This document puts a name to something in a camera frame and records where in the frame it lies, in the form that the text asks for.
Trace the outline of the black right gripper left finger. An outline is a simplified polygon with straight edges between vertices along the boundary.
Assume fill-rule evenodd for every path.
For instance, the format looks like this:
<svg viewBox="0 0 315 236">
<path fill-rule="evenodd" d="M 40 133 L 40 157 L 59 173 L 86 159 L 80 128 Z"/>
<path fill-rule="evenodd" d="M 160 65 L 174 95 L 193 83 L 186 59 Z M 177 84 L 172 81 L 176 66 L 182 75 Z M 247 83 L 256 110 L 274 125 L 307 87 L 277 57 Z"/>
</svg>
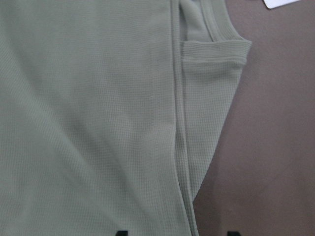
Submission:
<svg viewBox="0 0 315 236">
<path fill-rule="evenodd" d="M 128 236 L 128 231 L 117 231 L 116 236 Z"/>
</svg>

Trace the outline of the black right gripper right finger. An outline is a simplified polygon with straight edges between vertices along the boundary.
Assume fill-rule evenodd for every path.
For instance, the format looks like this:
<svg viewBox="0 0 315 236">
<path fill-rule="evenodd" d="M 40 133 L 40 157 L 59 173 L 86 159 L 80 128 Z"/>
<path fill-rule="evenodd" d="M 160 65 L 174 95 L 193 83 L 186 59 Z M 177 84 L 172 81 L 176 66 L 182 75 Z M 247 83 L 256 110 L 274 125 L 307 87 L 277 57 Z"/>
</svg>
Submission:
<svg viewBox="0 0 315 236">
<path fill-rule="evenodd" d="M 238 231 L 228 231 L 227 236 L 239 236 L 239 232 Z"/>
</svg>

